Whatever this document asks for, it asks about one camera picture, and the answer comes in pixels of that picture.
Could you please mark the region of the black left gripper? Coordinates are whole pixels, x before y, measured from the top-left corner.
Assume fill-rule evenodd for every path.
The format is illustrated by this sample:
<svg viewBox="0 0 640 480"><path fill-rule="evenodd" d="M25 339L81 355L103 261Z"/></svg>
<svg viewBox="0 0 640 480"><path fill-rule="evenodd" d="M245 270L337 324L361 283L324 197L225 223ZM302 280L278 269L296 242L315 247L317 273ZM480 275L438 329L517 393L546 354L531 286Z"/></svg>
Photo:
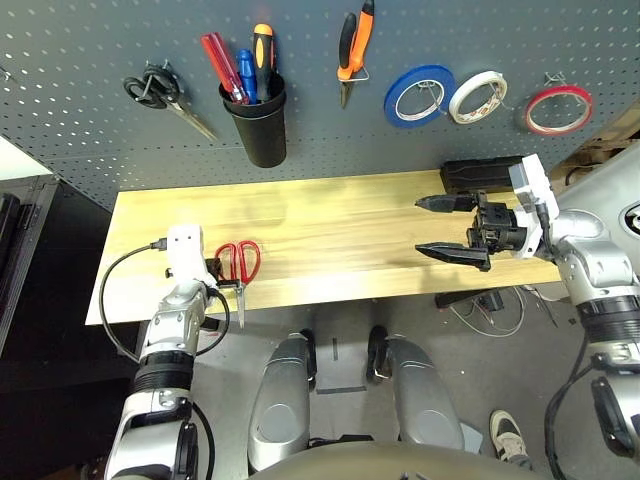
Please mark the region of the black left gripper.
<svg viewBox="0 0 640 480"><path fill-rule="evenodd" d="M220 257L205 258L202 280L204 282L217 282L219 289L231 289L237 287L236 267L233 261L224 262Z"/></svg>

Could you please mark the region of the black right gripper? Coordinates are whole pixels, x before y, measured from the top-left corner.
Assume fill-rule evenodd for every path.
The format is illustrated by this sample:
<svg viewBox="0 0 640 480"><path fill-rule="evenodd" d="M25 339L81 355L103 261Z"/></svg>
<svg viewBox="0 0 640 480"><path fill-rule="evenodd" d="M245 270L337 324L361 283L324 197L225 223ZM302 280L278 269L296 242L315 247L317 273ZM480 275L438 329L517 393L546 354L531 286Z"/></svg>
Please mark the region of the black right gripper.
<svg viewBox="0 0 640 480"><path fill-rule="evenodd" d="M489 254L519 251L525 244L527 229L518 225L515 212L505 203L489 201L485 193L432 195L416 200L415 205L436 213L475 209L473 224L467 230L470 247L448 242L416 245L415 250L427 257L487 272L491 268Z"/></svg>

